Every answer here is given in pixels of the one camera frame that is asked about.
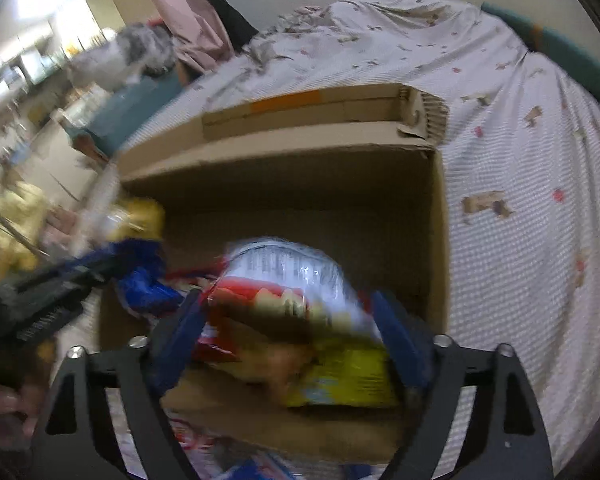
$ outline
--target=yellow bag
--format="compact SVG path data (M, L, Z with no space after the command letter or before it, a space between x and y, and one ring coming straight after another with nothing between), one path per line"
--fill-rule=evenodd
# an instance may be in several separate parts
M48 201L41 189L17 182L0 197L0 214L31 244L45 224ZM11 271L33 270L38 257L0 225L0 282Z
M380 346L342 340L316 345L318 363L288 391L285 406L341 404L366 408L398 406Z
M109 242L119 242L125 238L161 240L164 209L149 198L130 198L111 211L109 222L112 223L106 234Z

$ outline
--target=pink curtain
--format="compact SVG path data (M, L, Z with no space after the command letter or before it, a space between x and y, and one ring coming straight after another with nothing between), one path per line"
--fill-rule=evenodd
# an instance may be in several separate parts
M208 72L234 56L224 25L207 0L152 1L176 38L176 54L182 62Z

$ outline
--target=bed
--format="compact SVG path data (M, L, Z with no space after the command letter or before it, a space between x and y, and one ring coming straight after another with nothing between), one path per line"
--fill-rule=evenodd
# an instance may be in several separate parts
M502 19L446 0L302 7L199 78L126 147L202 111L380 82L420 88L450 108L440 147L448 333L474 348L512 343L560 471L600 416L600 104ZM86 234L118 191L114 165L97 186L82 219ZM437 474L455 464L471 402L469 390Z

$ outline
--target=snack bag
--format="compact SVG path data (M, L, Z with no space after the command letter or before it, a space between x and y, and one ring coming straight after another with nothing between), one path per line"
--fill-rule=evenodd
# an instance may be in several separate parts
M281 402L288 384L294 382L314 358L313 348L304 344L272 342L257 330L231 319L225 319L225 323L237 359L207 363L245 383L266 383L272 396Z
M217 310L211 310L193 351L193 359L205 363L238 361L238 351L232 337L229 320Z
M339 404L366 408L398 406L384 348L326 340L316 345L312 365L286 394L284 405Z
M217 480L303 480L270 453L259 452L241 465L229 469Z
M174 312L182 295L160 281L165 264L160 256L160 242L128 239L125 250L133 251L140 264L116 282L120 303L134 316L156 316Z
M33 245L45 224L47 207L42 190L22 181L0 196L0 214ZM0 282L11 271L33 270L38 263L38 256L0 224Z
M215 435L203 433L203 430L196 430L173 412L169 412L168 415L173 434L187 455L189 463L198 473L200 480L212 480L220 475L222 468L213 454L214 447L218 445L218 438Z
M209 300L379 340L340 267L320 251L278 238L252 240L228 254Z
M104 225L104 237L109 242L125 238L161 240L164 209L150 198L130 198L114 206Z

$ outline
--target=metal screw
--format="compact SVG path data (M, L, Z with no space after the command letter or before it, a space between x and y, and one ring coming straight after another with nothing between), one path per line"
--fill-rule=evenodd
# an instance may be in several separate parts
M504 357L513 357L516 354L515 350L513 349L513 346L507 343L499 345L498 352L500 352L500 355L503 355Z
M448 335L446 334L438 334L437 336L435 336L433 338L433 344L435 346L440 346L442 348L448 348L449 346L451 346L451 343L453 343L453 339L451 339Z
M69 359L77 359L79 357L82 357L83 355L84 348L82 348L81 346L74 346L66 353L66 356Z
M144 348L148 344L149 338L145 335L137 335L129 341L129 346L131 346L131 348Z

